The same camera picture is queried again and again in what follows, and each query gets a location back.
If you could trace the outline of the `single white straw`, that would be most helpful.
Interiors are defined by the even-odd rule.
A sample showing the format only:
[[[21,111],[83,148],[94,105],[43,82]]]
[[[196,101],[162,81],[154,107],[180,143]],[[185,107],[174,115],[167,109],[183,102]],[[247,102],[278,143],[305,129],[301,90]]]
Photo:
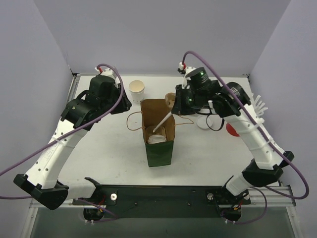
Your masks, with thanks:
[[[164,118],[163,120],[153,129],[153,133],[155,131],[157,131],[157,129],[164,124],[165,121],[167,121],[167,119],[172,115],[172,112],[169,112]]]

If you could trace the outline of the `brown green paper bag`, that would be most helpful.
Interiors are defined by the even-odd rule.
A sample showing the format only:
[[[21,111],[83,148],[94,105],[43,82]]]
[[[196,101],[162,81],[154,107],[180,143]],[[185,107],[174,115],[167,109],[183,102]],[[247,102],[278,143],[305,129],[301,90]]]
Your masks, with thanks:
[[[171,109],[164,99],[145,99],[140,103],[146,157],[149,167],[161,167],[171,164],[175,122]]]

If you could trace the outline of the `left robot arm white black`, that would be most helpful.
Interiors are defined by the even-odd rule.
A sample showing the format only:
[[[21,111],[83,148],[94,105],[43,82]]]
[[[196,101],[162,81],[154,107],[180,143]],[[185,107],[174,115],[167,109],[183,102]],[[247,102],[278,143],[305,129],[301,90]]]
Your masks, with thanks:
[[[96,204],[102,197],[102,185],[92,178],[60,182],[58,176],[79,141],[93,125],[107,114],[130,110],[122,83],[116,75],[100,74],[93,77],[89,88],[69,101],[61,114],[57,128],[35,164],[13,182],[50,210],[55,210],[69,199],[85,198]]]

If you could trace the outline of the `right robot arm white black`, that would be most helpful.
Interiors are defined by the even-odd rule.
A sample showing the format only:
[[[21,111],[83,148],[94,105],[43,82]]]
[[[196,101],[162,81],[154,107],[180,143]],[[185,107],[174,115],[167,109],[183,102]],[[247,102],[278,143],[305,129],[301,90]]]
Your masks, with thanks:
[[[283,167],[288,165],[283,158],[292,161],[294,154],[275,144],[264,127],[264,119],[257,116],[243,87],[235,82],[223,84],[211,80],[203,67],[181,65],[178,72],[184,81],[176,86],[172,113],[191,115],[209,108],[212,114],[234,128],[253,155],[250,164],[225,183],[224,190],[232,196],[239,196],[252,186],[264,187],[277,182],[283,174]]]

